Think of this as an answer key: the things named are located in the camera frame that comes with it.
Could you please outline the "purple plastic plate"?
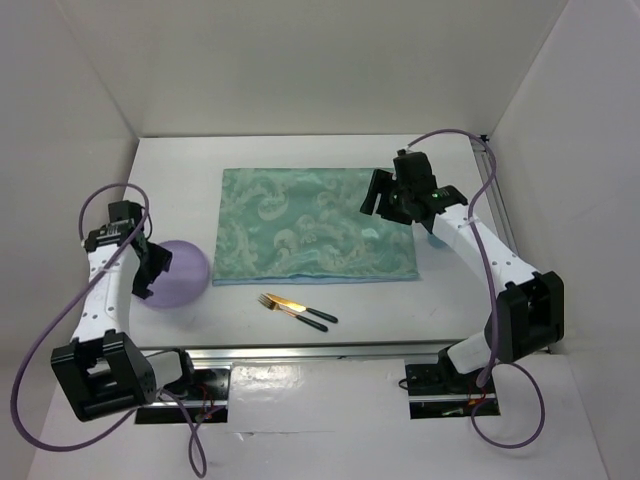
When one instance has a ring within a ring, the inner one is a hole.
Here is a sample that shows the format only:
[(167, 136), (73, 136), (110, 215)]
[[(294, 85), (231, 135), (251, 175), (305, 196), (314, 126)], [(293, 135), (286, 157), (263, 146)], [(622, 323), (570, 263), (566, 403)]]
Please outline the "purple plastic plate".
[(209, 285), (208, 257), (195, 244), (168, 240), (160, 246), (172, 253), (169, 270), (151, 284), (152, 295), (139, 302), (148, 308), (167, 310), (183, 307), (198, 299)]

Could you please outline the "green patterned cloth placemat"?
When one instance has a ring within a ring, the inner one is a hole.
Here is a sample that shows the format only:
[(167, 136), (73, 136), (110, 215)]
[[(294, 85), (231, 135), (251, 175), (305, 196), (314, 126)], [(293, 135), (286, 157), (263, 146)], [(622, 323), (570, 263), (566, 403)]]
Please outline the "green patterned cloth placemat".
[(233, 168), (222, 175), (212, 282), (418, 279), (413, 231), (360, 211), (370, 168)]

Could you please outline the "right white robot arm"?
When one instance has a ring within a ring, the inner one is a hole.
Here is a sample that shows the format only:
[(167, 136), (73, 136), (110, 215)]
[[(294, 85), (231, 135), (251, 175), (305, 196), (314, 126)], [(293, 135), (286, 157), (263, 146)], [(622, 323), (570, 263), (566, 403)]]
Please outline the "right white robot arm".
[(450, 247), (484, 281), (491, 313), (484, 329), (438, 354), (436, 379), (448, 392), (460, 391), (479, 374), (489, 379), (495, 362), (513, 363), (559, 342), (564, 336), (564, 283), (519, 258), (476, 215), (454, 186), (438, 186), (428, 157), (399, 151), (395, 170), (373, 172), (361, 205), (366, 215), (422, 225)]

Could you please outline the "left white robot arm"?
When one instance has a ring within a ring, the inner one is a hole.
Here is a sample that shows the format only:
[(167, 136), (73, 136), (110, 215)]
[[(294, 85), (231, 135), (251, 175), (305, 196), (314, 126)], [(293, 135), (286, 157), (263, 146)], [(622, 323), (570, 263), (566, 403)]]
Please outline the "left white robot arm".
[(82, 422), (152, 404), (162, 390), (184, 399), (197, 387), (185, 350), (145, 355), (129, 337), (132, 299), (152, 296), (149, 287), (170, 269), (172, 254), (135, 230), (143, 206), (119, 201), (108, 211), (108, 223), (84, 242), (93, 285), (81, 319), (70, 343), (51, 355), (53, 372)]

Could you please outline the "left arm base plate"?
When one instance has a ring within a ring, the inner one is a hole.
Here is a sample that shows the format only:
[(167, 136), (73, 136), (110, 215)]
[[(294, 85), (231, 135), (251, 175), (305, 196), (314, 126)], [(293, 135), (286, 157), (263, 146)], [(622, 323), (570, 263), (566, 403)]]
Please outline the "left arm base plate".
[[(230, 380), (230, 366), (197, 368), (191, 384), (182, 389), (172, 387), (171, 391), (182, 401), (194, 424), (222, 424), (228, 421)], [(176, 402), (161, 394), (155, 403), (137, 411), (135, 423), (178, 425), (187, 421)]]

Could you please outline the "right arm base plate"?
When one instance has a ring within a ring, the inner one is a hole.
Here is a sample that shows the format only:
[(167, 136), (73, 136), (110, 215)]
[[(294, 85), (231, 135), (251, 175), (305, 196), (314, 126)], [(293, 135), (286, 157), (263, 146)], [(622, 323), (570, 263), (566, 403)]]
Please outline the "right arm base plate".
[(407, 364), (398, 387), (408, 395), (412, 420), (499, 416), (500, 407), (494, 383), (479, 388), (472, 372), (445, 380), (435, 364)]

